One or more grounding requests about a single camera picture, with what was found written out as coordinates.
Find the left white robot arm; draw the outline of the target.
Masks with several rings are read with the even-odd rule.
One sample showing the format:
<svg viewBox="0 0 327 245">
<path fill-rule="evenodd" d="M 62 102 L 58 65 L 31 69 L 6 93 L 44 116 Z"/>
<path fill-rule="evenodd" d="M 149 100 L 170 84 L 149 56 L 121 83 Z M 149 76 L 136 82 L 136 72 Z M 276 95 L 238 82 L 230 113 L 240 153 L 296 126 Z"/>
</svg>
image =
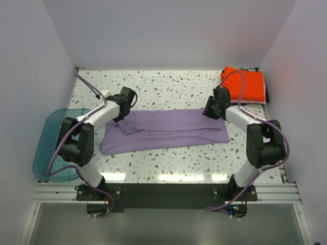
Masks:
<svg viewBox="0 0 327 245">
<path fill-rule="evenodd" d="M 48 175 L 56 156 L 68 162 L 79 178 L 89 186 L 88 195 L 101 200 L 106 194 L 104 177 L 92 163 L 95 132 L 109 121 L 123 120 L 136 104 L 134 90 L 123 87 L 120 93 L 104 98 L 104 104 L 76 118 L 66 117 L 61 124 L 56 151 L 48 166 Z"/>
</svg>

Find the purple t shirt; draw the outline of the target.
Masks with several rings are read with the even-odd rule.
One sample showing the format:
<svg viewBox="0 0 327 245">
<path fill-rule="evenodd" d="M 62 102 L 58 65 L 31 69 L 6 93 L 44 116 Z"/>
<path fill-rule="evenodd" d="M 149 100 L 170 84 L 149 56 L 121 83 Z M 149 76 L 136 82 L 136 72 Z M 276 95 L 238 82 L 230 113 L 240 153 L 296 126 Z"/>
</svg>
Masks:
<svg viewBox="0 0 327 245">
<path fill-rule="evenodd" d="M 123 120 L 109 121 L 99 144 L 103 155 L 199 146 L 230 141 L 225 121 L 203 109 L 134 110 Z"/>
</svg>

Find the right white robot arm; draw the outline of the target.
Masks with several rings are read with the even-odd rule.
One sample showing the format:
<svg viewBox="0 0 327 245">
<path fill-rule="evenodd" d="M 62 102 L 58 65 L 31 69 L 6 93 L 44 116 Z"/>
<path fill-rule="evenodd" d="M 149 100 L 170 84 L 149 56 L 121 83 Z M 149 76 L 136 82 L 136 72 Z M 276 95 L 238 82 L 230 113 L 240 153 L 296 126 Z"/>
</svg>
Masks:
<svg viewBox="0 0 327 245">
<path fill-rule="evenodd" d="M 203 115 L 232 123 L 246 133 L 246 162 L 233 174 L 225 190 L 219 191 L 226 200 L 240 200 L 246 189 L 261 172 L 271 169 L 285 159 L 287 150 L 280 123 L 255 117 L 237 103 L 231 102 L 225 87 L 213 89 L 207 100 Z"/>
</svg>

